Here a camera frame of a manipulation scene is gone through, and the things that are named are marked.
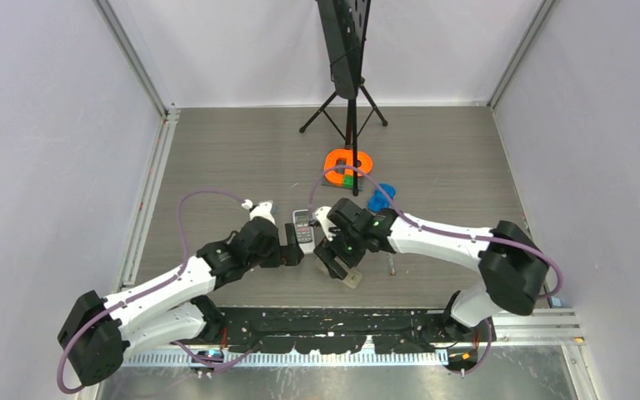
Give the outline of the white air conditioner remote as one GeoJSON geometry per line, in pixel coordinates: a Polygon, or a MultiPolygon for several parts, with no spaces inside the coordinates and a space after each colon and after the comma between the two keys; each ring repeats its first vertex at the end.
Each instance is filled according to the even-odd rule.
{"type": "Polygon", "coordinates": [[[314,227],[311,225],[311,213],[309,210],[294,210],[292,212],[292,223],[300,249],[306,255],[312,254],[316,247],[316,242],[314,227]]]}

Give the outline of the beige remote control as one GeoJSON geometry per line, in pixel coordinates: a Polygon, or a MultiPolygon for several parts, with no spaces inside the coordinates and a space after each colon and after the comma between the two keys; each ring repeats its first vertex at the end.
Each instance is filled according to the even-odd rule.
{"type": "Polygon", "coordinates": [[[332,260],[327,267],[328,273],[331,278],[340,281],[348,288],[355,289],[363,279],[363,275],[349,267],[341,260],[332,260]]]}

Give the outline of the clear handle screwdriver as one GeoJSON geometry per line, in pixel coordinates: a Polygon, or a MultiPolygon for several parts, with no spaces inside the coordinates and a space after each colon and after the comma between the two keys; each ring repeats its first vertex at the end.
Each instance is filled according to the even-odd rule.
{"type": "Polygon", "coordinates": [[[390,276],[395,276],[397,274],[397,269],[394,262],[394,256],[391,253],[387,254],[387,267],[390,276]]]}

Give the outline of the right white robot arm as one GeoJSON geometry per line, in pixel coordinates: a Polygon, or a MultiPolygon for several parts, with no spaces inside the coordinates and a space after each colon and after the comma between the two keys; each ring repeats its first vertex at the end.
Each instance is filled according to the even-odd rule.
{"type": "Polygon", "coordinates": [[[417,254],[478,273],[480,281],[456,291],[440,319],[445,336],[458,343],[497,313],[532,314],[549,270],[530,238],[508,221],[459,227],[393,208],[373,213],[342,198],[312,212],[312,223],[324,234],[313,251],[318,262],[350,288],[362,279],[355,268],[367,253],[417,254]]]}

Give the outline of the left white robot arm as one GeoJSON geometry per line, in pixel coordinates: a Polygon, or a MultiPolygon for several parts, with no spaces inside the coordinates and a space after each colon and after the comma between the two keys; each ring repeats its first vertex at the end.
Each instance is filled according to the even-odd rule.
{"type": "Polygon", "coordinates": [[[58,335],[57,384],[72,394],[112,376],[123,361],[150,348],[196,338],[214,344],[223,318],[208,294],[250,269],[297,266],[304,257],[296,230],[253,217],[238,232],[186,252],[180,266],[136,287],[99,296],[90,290],[72,305],[58,335]]]}

